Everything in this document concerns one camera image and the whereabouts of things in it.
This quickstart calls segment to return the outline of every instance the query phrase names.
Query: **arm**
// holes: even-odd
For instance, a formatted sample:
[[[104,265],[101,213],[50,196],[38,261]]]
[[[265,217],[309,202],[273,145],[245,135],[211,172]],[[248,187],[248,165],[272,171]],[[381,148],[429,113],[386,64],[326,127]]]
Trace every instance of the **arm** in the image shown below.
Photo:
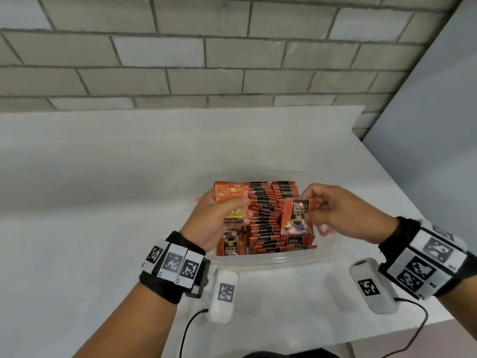
[[[312,184],[302,197],[315,198],[320,203],[318,210],[305,217],[309,222],[317,226],[326,224],[344,236],[381,244],[399,225],[396,218],[339,186]],[[438,299],[477,340],[477,275],[463,280]]]
[[[231,210],[248,204],[250,201],[244,197],[218,205],[213,191],[209,191],[200,199],[180,233],[207,253],[228,228],[234,227],[225,225],[224,217]],[[177,305],[137,283],[74,358],[160,357],[176,311]]]

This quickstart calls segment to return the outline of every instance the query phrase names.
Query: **person's left hand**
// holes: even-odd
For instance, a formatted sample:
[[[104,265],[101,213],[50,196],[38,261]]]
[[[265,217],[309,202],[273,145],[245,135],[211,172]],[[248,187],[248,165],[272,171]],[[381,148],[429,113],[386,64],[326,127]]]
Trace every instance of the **person's left hand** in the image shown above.
[[[244,196],[231,198],[218,204],[214,200],[214,190],[212,189],[202,196],[179,232],[186,239],[200,246],[208,253],[214,249],[225,231],[239,226],[232,223],[225,224],[225,216],[231,210],[248,206],[250,202],[248,196]],[[252,211],[249,210],[246,219],[249,221],[251,217]]]

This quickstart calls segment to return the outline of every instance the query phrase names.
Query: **black and white square pattern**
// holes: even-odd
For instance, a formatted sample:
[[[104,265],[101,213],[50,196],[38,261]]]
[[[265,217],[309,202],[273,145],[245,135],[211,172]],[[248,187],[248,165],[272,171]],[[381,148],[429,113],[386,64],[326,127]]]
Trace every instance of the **black and white square pattern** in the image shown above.
[[[437,258],[441,263],[445,263],[450,255],[454,252],[454,249],[447,246],[438,239],[431,237],[426,243],[422,252],[431,257]]]
[[[445,236],[447,239],[449,239],[450,241],[455,241],[456,239],[454,239],[454,235],[447,232],[447,231],[444,231],[443,229],[441,229],[440,227],[436,226],[436,225],[432,225],[432,229],[437,232],[438,234],[442,235],[442,236]]]
[[[373,279],[358,280],[358,284],[365,296],[380,294],[378,288],[373,282]]]
[[[179,266],[183,258],[183,256],[177,255],[175,253],[167,253],[162,268],[165,270],[177,272],[179,270]]]
[[[413,259],[406,265],[406,268],[422,280],[429,279],[437,270],[418,256],[413,257]]]
[[[155,264],[158,261],[158,258],[159,258],[159,256],[161,256],[161,253],[163,251],[164,251],[163,248],[161,248],[159,246],[154,246],[152,248],[151,252],[149,253],[149,255],[147,255],[146,260],[149,261],[152,264]]]
[[[182,269],[179,275],[185,278],[194,279],[198,269],[199,269],[199,264],[191,260],[185,260],[184,263],[182,264]]]
[[[403,270],[398,276],[397,280],[403,283],[409,290],[415,292],[417,291],[424,283],[412,275],[409,271]]]
[[[234,290],[234,285],[220,283],[217,299],[223,302],[231,303],[234,298]]]

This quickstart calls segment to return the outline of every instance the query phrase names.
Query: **person's right hand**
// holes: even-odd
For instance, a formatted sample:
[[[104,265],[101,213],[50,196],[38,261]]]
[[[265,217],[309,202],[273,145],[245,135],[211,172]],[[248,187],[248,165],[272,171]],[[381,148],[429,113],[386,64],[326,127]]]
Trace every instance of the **person's right hand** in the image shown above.
[[[396,218],[339,186],[313,183],[301,197],[319,202],[317,210],[305,214],[307,222],[316,226],[326,224],[344,236],[379,244],[399,225]]]

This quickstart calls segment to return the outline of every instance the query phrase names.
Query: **brick tile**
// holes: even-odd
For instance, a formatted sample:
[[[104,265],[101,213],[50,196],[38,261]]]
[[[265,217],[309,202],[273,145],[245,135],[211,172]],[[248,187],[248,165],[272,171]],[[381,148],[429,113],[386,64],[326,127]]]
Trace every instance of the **brick tile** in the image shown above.
[[[38,0],[0,0],[0,29],[51,30]]]
[[[242,91],[242,70],[169,70],[172,94],[237,94]]]
[[[204,67],[204,42],[198,38],[113,37],[124,66]]]
[[[205,108],[205,96],[164,96],[135,98],[136,105],[141,109],[167,109],[167,108]]]
[[[27,65],[118,66],[106,35],[6,33]]]
[[[380,112],[390,98],[389,94],[343,94],[336,96],[333,105],[364,105],[363,112]]]
[[[211,95],[209,107],[270,107],[271,95]]]
[[[310,92],[359,93],[368,91],[374,71],[317,71]]]
[[[250,36],[323,39],[336,13],[335,7],[256,2]]]
[[[348,69],[358,50],[357,44],[290,42],[285,68]]]
[[[60,111],[133,109],[129,98],[51,98],[51,103]]]
[[[46,99],[0,99],[0,113],[50,112],[53,110]]]
[[[0,69],[0,95],[86,95],[72,69]]]
[[[80,74],[92,95],[169,93],[160,69],[83,69]]]
[[[155,32],[149,0],[43,0],[61,30]]]
[[[0,36],[0,65],[19,65],[20,60],[10,50],[10,47]]]
[[[277,95],[274,106],[331,105],[335,97],[335,95]]]
[[[207,66],[279,68],[284,47],[284,41],[207,39]]]
[[[382,5],[449,10],[456,4],[456,2],[457,0],[384,0]]]
[[[381,71],[369,90],[376,93],[393,93],[406,80],[409,73],[402,71]]]
[[[311,71],[246,70],[244,93],[305,93]]]
[[[362,45],[352,68],[409,70],[423,51],[414,45]]]
[[[356,120],[353,128],[371,128],[378,120],[381,113],[363,113]]]
[[[400,42],[431,42],[445,22],[445,14],[416,12],[399,39]]]
[[[248,1],[155,0],[163,34],[247,36]]]
[[[353,128],[352,131],[360,140],[363,140],[364,137],[369,133],[370,128]]]
[[[343,8],[331,30],[330,39],[395,41],[412,12]]]

